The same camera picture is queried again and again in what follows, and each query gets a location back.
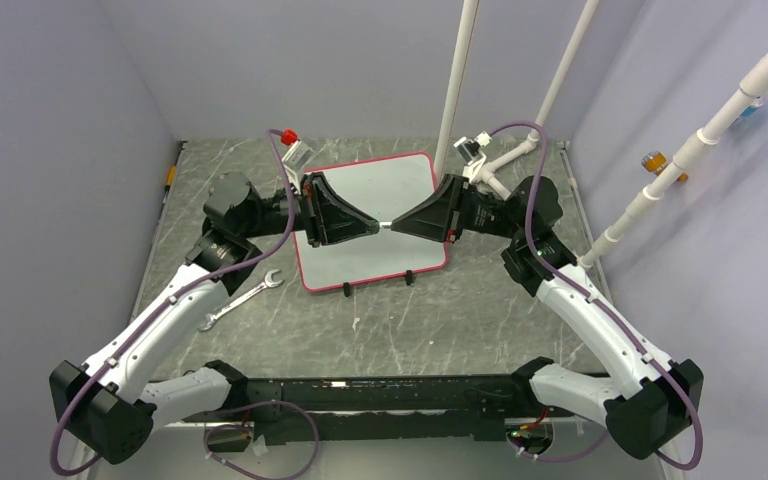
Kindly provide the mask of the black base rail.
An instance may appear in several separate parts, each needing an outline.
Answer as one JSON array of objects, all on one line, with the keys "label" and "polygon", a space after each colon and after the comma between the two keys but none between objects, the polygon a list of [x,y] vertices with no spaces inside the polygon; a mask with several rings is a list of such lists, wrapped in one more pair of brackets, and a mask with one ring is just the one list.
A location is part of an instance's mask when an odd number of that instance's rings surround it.
[{"label": "black base rail", "polygon": [[467,437],[500,441],[523,424],[545,432],[568,419],[531,399],[503,374],[344,378],[252,378],[245,396],[189,422],[245,421],[268,445],[309,440]]}]

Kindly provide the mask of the white diagonal pipe rail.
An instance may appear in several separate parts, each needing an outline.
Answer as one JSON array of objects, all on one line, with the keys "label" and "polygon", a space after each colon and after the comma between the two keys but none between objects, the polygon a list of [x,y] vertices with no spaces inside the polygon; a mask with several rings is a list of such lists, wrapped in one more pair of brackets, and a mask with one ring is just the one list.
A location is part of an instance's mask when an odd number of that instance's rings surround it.
[{"label": "white diagonal pipe rail", "polygon": [[640,220],[680,175],[688,172],[718,144],[723,133],[758,98],[768,92],[768,52],[749,70],[737,90],[720,107],[713,117],[678,148],[671,161],[655,179],[644,186],[628,204],[622,215],[609,225],[582,255],[578,263],[584,268],[593,267],[597,260],[608,254],[620,242],[632,225]]}]

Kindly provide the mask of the orange wall knob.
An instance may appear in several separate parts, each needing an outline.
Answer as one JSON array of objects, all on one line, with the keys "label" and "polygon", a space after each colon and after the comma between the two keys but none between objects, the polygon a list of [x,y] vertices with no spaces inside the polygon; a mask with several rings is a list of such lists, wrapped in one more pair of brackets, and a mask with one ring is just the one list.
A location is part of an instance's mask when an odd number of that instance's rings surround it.
[{"label": "orange wall knob", "polygon": [[659,176],[669,165],[669,160],[660,151],[651,151],[643,157],[641,165],[646,171]]}]

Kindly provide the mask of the silver open-end wrench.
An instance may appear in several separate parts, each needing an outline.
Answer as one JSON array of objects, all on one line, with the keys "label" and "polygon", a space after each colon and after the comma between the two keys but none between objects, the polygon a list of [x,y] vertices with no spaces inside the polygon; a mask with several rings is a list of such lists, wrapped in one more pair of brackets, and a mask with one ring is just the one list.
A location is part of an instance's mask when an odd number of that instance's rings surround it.
[{"label": "silver open-end wrench", "polygon": [[284,280],[280,278],[281,273],[281,269],[272,269],[267,271],[263,279],[257,285],[239,297],[230,300],[226,305],[208,313],[205,316],[205,323],[202,326],[199,326],[197,331],[200,333],[210,331],[214,328],[220,319],[227,316],[234,309],[248,302],[253,297],[257,296],[265,290],[274,289],[281,286],[284,283]]}]

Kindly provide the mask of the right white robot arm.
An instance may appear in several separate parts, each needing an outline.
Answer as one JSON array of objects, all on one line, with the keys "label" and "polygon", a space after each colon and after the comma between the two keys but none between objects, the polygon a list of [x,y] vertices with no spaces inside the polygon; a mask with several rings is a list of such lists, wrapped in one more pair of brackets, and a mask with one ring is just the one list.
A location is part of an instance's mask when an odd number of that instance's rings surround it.
[{"label": "right white robot arm", "polygon": [[558,189],[546,177],[526,178],[501,200],[461,176],[447,175],[389,228],[439,243],[453,243],[465,231],[509,239],[501,258],[511,280],[563,320],[606,371],[593,377],[545,357],[531,360],[511,375],[517,411],[565,410],[601,425],[638,460],[660,456],[662,447],[687,429],[700,440],[701,369],[690,359],[673,360],[606,299],[555,234],[562,215]]}]

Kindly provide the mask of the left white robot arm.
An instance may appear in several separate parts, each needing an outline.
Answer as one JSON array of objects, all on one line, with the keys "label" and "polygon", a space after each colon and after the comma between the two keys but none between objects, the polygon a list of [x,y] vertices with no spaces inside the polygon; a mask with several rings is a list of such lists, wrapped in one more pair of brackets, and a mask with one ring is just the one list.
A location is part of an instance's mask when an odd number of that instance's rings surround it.
[{"label": "left white robot arm", "polygon": [[51,373],[57,427],[97,458],[118,464],[156,430],[214,412],[239,417],[249,401],[247,377],[215,360],[195,372],[156,382],[159,366],[207,314],[231,299],[266,253],[254,239],[287,241],[304,231],[315,247],[376,234],[379,222],[340,197],[320,172],[262,197],[240,172],[210,186],[202,235],[166,288],[114,340],[81,364]]}]

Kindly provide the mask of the pink framed whiteboard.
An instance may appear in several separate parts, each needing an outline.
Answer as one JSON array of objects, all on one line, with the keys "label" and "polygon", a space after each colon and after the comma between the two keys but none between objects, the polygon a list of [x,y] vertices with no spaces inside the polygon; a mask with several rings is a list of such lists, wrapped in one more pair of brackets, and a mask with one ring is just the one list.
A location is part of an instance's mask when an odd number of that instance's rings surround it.
[{"label": "pink framed whiteboard", "polygon": [[[433,160],[415,152],[321,167],[343,199],[381,222],[389,222],[435,190]],[[340,289],[443,268],[448,249],[441,243],[383,229],[336,245],[311,247],[295,234],[301,282],[309,292]]]}]

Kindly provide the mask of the white PVC pipe frame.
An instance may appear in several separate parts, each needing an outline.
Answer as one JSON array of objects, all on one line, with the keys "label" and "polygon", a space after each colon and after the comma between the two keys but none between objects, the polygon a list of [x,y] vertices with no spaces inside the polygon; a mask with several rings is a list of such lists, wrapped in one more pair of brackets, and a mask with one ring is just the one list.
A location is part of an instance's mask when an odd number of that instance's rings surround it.
[{"label": "white PVC pipe frame", "polygon": [[525,47],[523,53],[507,56],[509,60],[520,60],[521,65],[504,66],[497,71],[472,75],[467,72],[467,67],[469,54],[474,50],[479,6],[478,1],[465,1],[461,11],[440,131],[433,155],[433,169],[437,176],[443,172],[459,117],[468,126],[503,117],[529,117],[541,125],[546,123],[599,3],[582,3],[565,47],[557,45],[560,37],[558,34],[548,39],[537,34],[519,35],[519,40],[533,41]]}]

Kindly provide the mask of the blue wall knob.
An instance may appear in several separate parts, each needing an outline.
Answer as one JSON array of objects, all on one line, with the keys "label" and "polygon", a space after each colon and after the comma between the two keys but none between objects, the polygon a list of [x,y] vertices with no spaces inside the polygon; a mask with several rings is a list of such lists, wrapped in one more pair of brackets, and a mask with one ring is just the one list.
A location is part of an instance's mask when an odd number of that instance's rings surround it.
[{"label": "blue wall knob", "polygon": [[763,99],[758,97],[754,99],[740,114],[741,118],[746,118],[753,115],[758,109],[763,106]]}]

